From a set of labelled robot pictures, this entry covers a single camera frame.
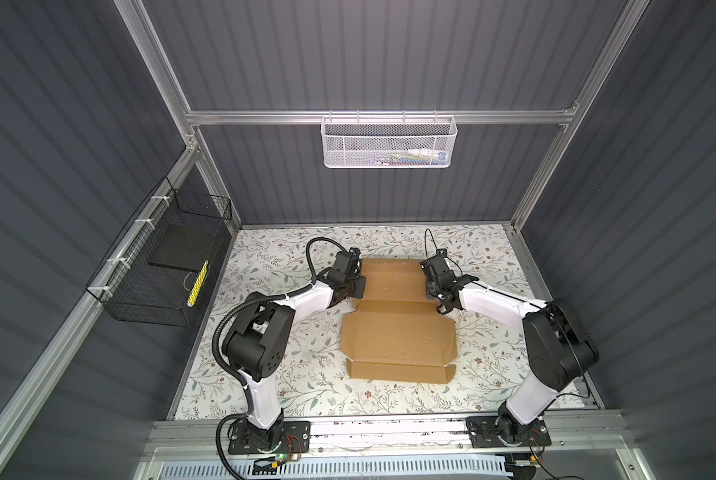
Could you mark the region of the brown cardboard box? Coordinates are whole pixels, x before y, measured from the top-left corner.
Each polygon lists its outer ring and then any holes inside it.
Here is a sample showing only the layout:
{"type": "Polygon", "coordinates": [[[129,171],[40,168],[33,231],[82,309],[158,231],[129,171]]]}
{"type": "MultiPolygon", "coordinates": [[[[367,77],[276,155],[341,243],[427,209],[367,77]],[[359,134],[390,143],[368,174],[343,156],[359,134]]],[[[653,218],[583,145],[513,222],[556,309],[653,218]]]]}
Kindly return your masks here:
{"type": "Polygon", "coordinates": [[[354,379],[447,384],[456,374],[456,323],[426,296],[414,259],[366,259],[364,296],[342,322],[340,350],[354,379]]]}

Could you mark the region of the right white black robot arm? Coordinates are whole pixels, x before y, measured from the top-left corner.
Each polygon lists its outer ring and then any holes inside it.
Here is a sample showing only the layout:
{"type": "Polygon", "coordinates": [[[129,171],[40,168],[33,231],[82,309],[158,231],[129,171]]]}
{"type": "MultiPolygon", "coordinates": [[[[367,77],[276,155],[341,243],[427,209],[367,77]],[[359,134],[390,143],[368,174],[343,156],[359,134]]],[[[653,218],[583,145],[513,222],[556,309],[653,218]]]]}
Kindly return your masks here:
{"type": "Polygon", "coordinates": [[[420,266],[427,296],[438,302],[439,313],[458,309],[482,314],[523,335],[530,372],[500,406],[495,423],[504,443],[518,444],[564,389],[600,359],[588,329],[565,299],[519,297],[481,284],[473,275],[457,275],[445,249],[420,266]]]}

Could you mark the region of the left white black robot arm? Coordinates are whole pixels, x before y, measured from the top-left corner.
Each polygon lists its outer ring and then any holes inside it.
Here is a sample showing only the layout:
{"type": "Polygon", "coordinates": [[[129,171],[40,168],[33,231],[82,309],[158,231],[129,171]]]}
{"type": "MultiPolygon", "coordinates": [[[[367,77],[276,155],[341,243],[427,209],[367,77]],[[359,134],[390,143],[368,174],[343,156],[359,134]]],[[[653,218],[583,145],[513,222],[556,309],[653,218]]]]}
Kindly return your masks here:
{"type": "Polygon", "coordinates": [[[294,291],[250,294],[218,323],[212,354],[218,366],[241,384],[247,401],[246,425],[268,448],[283,436],[284,413],[276,393],[275,372],[282,363],[295,323],[328,310],[346,298],[363,297],[361,251],[316,237],[306,245],[309,283],[294,291]],[[338,247],[332,266],[318,272],[311,248],[315,243],[338,247]]]}

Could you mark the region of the floral patterned table mat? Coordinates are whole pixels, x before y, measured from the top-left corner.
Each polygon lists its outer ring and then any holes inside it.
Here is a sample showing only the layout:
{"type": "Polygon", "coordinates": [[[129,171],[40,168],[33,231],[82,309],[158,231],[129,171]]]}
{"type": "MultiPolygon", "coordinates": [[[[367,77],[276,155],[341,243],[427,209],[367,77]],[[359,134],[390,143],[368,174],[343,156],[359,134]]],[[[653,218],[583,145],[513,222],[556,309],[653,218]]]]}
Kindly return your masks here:
{"type": "MultiPolygon", "coordinates": [[[[444,248],[455,267],[482,283],[519,296],[532,294],[512,232],[500,224],[245,229],[230,253],[173,418],[218,419],[245,411],[241,386],[211,352],[217,323],[252,292],[275,294],[304,285],[307,261],[329,266],[338,245],[357,247],[366,258],[387,259],[421,259],[444,248]]],[[[340,349],[342,320],[351,309],[343,302],[293,328],[277,372],[277,393],[288,416],[493,411],[528,374],[518,333],[488,317],[456,311],[458,355],[449,383],[353,379],[340,349]]]]}

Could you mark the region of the pens in white basket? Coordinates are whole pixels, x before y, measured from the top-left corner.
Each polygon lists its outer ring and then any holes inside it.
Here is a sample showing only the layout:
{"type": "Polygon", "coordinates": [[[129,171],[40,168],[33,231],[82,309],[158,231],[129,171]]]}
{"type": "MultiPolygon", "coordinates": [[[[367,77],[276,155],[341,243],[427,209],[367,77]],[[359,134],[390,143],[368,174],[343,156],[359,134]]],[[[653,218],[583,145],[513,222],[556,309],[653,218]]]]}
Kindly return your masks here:
{"type": "Polygon", "coordinates": [[[431,166],[446,168],[450,165],[448,151],[429,148],[380,152],[372,159],[372,162],[382,166],[431,166]]]}

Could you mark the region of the yellow marker pen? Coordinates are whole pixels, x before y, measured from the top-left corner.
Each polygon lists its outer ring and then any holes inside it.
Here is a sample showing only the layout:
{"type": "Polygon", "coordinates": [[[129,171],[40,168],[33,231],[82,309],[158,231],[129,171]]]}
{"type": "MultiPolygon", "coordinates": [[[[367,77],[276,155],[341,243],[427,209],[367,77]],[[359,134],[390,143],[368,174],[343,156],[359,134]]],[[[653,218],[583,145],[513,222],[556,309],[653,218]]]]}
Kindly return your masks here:
{"type": "Polygon", "coordinates": [[[209,273],[209,262],[205,261],[201,270],[199,271],[196,280],[190,290],[190,294],[187,299],[187,306],[193,308],[198,302],[201,290],[206,282],[209,273]]]}

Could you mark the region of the black foam pad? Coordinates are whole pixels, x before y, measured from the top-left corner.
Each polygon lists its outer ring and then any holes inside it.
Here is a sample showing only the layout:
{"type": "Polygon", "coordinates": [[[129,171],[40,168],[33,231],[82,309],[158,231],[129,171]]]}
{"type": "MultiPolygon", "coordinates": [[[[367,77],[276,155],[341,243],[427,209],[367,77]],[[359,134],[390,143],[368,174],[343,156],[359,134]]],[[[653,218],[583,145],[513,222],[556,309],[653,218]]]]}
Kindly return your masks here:
{"type": "Polygon", "coordinates": [[[156,241],[147,263],[188,273],[199,273],[205,261],[213,256],[221,244],[221,236],[203,229],[170,225],[156,241]]]}

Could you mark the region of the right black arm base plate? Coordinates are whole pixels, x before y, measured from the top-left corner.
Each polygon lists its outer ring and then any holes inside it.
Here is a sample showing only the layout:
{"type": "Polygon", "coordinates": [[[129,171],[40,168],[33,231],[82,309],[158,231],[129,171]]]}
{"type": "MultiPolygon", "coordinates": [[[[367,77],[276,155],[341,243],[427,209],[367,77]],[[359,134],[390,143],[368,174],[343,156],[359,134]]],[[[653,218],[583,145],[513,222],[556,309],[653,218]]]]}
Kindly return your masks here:
{"type": "Polygon", "coordinates": [[[470,416],[465,428],[474,448],[548,447],[552,444],[542,417],[523,425],[507,415],[470,416]]]}

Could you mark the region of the aluminium mounting rail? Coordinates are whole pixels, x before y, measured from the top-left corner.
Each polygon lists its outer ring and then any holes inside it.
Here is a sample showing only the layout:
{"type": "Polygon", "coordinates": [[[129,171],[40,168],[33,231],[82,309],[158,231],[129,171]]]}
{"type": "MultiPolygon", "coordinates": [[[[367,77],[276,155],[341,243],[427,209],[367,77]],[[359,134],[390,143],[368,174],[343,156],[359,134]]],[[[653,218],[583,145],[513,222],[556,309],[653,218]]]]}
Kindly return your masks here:
{"type": "MultiPolygon", "coordinates": [[[[308,445],[308,457],[471,452],[468,413],[308,417],[310,431],[284,440],[285,450],[308,445]]],[[[547,453],[633,448],[634,436],[617,410],[550,410],[544,415],[547,453]]],[[[215,420],[157,422],[143,462],[216,460],[215,420]]]]}

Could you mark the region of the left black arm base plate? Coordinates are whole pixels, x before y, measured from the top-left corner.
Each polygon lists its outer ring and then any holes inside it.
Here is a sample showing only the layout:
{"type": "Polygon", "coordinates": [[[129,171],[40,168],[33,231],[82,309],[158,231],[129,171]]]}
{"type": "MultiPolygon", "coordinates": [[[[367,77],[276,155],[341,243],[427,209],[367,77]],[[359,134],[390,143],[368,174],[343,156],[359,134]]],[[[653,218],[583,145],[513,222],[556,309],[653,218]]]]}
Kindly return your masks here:
{"type": "Polygon", "coordinates": [[[226,451],[231,455],[307,453],[311,427],[308,421],[284,420],[263,430],[245,419],[238,420],[230,427],[226,451]]]}

